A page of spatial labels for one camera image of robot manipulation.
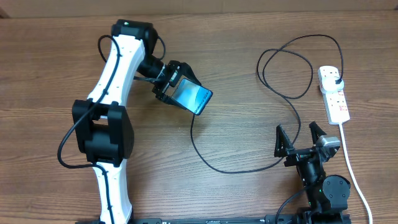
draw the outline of wall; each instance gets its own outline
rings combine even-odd
[[[72,17],[276,11],[393,10],[398,0],[0,0],[0,16]]]

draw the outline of smartphone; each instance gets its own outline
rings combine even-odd
[[[212,91],[184,78],[175,89],[172,99],[195,115],[200,115],[211,96],[213,96]]]

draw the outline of white power strip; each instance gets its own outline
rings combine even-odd
[[[341,133],[341,142],[343,144],[344,156],[346,159],[349,174],[354,182],[355,189],[358,191],[361,197],[366,211],[369,216],[369,224],[373,224],[372,211],[366,201],[361,189],[356,182],[354,172],[349,163],[349,157],[347,152],[346,140],[343,132],[343,123],[349,120],[349,113],[347,107],[347,101],[343,92],[344,82],[336,84],[336,80],[339,79],[340,75],[338,69],[332,66],[322,66],[318,70],[319,86],[323,95],[323,101],[325,102],[326,115],[328,116],[329,124],[338,124]]]

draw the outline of wooden surface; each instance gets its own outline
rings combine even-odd
[[[3,19],[0,21],[0,223],[73,223],[100,215],[91,169],[68,170],[56,157],[72,125],[75,99],[85,99],[103,61],[97,39],[121,17]],[[323,12],[125,16],[153,22],[167,44],[165,61],[189,63],[214,95],[194,128],[203,156],[223,170],[254,169],[273,158],[275,127],[290,137],[297,121],[287,103],[255,76],[261,52],[306,34],[328,34],[341,44],[351,121],[345,124],[356,178],[375,223],[398,215],[398,13]],[[316,70],[340,67],[334,43],[303,39],[289,47]],[[162,49],[158,45],[155,55]],[[280,54],[267,69],[269,83],[287,95],[303,92],[310,79],[300,58]],[[302,118],[295,146],[311,145],[307,125],[327,123],[317,73],[307,95],[293,101]],[[261,217],[302,188],[294,167],[225,175],[209,169],[192,148],[191,114],[156,100],[150,83],[135,82],[128,103],[136,142],[127,165],[129,197],[137,218]],[[86,162],[74,135],[63,151],[70,164]],[[347,177],[343,151],[325,164]],[[353,223],[367,223],[354,188],[348,200]],[[284,213],[306,204],[295,200]]]
[[[0,0],[11,18],[393,10],[398,0]]]

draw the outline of white plug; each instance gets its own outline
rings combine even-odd
[[[318,76],[329,124],[348,121],[348,107],[343,92],[344,81],[336,84],[336,80],[340,78],[338,69],[332,66],[322,66],[318,70]]]
[[[343,80],[339,84],[336,83],[336,80],[340,78],[340,74],[336,67],[328,65],[320,67],[318,69],[318,77],[321,92],[323,94],[343,90],[344,88]]]

